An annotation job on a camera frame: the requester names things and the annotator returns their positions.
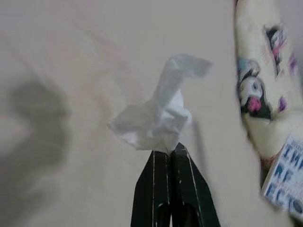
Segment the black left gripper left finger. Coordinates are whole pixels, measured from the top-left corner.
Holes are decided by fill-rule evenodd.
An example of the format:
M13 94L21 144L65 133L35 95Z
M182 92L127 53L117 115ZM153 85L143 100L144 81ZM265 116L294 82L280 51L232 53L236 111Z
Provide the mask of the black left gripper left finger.
M152 151L135 186L133 226L170 226L170 204L170 158Z

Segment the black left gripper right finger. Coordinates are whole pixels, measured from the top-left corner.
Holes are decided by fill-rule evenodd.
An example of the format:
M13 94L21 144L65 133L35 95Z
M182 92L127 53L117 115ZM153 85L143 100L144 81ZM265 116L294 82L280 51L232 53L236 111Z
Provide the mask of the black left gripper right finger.
M172 225L219 227L221 224L208 184L181 143L171 153L171 167Z

